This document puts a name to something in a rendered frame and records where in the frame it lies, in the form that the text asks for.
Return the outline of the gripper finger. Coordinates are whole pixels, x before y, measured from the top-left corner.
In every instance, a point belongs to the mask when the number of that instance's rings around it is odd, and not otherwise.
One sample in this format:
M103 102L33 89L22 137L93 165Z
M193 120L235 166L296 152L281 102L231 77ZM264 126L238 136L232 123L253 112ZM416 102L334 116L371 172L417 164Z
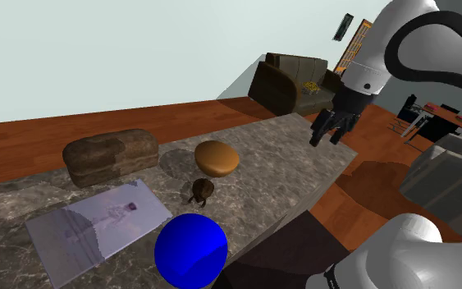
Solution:
M353 127L354 124L352 120L344 120L339 126L336 127L336 131L332 135L330 142L334 145L337 145L341 137L352 130Z
M322 137L329 132L335 124L336 114L331 110L323 109L310 127L313 132L309 143L313 147L316 147Z

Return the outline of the dark brown sofa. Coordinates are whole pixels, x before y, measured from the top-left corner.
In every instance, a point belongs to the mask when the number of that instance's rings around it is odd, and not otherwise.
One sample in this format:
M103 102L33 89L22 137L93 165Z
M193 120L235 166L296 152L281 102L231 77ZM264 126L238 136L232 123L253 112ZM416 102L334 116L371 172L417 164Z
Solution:
M258 63L248 96L277 116L330 109L341 77L327 65L317 57L267 53Z

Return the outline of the orange framed window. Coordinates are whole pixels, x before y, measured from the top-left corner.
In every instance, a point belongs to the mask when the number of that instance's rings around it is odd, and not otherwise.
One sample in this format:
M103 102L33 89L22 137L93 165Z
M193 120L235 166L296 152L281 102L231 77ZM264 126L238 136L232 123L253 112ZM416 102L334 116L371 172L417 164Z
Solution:
M371 26L372 23L370 21L367 21L365 19L362 20L358 29L355 31L354 36L352 37L351 41L349 42L348 46L343 52L340 61L336 64L333 70L334 73L336 73L339 76L341 76L344 73L344 71L355 58L355 55L360 50L364 37L371 28Z

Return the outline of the dining table with chairs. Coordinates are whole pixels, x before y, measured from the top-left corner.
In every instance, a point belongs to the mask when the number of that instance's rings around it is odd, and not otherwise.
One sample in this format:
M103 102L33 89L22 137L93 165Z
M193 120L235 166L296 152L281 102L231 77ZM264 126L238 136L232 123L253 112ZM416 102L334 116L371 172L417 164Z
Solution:
M462 116L459 110L442 104L426 103L424 106L416 104L417 97L411 94L403 104L401 110L392 123L392 130L401 137L411 135L405 143L419 135L433 143L448 134L462 137Z

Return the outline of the round orange-brown bun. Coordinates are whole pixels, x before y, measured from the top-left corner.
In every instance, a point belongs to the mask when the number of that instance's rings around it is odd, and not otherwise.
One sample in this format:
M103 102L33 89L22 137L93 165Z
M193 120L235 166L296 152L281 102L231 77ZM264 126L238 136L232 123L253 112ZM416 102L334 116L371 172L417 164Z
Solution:
M228 144L208 140L198 144L194 150L194 159L199 169L210 177L224 177L238 166L240 157Z

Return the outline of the grey sofa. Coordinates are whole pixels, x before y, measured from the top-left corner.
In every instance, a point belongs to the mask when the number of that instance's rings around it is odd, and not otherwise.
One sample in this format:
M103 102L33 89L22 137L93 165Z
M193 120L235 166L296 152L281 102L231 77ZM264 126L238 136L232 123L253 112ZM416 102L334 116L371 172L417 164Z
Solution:
M399 192L462 236L462 137L446 135L421 153Z

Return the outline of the small dark brown figure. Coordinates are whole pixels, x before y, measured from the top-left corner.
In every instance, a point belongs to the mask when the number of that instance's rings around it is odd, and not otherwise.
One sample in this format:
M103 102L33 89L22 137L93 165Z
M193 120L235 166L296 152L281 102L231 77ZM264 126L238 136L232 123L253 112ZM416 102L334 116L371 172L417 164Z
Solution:
M212 195L214 191L214 184L207 178L199 178L194 181L192 185L193 195L188 199L188 203L195 200L197 203L202 203L201 208L204 208L207 198Z

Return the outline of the blue ball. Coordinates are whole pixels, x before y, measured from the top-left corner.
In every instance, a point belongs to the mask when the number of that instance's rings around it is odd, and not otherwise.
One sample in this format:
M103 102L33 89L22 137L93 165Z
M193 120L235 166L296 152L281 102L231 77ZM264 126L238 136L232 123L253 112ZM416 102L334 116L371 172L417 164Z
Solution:
M201 289L226 263L225 232L211 218L185 213L173 218L158 235L154 261L161 276L178 289Z

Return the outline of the brown bread loaf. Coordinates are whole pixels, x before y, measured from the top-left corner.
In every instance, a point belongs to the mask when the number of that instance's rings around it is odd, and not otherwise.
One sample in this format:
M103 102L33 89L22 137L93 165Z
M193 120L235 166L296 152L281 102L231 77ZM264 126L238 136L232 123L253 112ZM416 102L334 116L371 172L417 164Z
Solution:
M158 165L158 140L143 129L85 137L67 144L62 159L79 188L97 185Z

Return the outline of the pale lilac book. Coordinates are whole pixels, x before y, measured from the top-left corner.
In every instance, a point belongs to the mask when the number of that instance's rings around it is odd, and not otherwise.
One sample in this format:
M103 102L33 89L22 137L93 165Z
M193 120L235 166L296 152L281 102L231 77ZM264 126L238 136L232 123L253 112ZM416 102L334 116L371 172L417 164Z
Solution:
M141 180L25 222L53 289L59 289L172 218Z

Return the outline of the dark green wall picture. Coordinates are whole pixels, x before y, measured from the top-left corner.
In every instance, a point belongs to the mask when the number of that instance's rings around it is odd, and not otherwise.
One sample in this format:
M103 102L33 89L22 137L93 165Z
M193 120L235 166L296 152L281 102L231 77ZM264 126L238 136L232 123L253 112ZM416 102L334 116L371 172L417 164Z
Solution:
M346 13L341 21L341 23L339 24L337 30L336 30L336 33L334 34L333 36L333 40L334 41L342 41L345 33L347 32L347 30L349 29L349 26L351 24L351 22L353 21L354 17L350 14L350 13Z

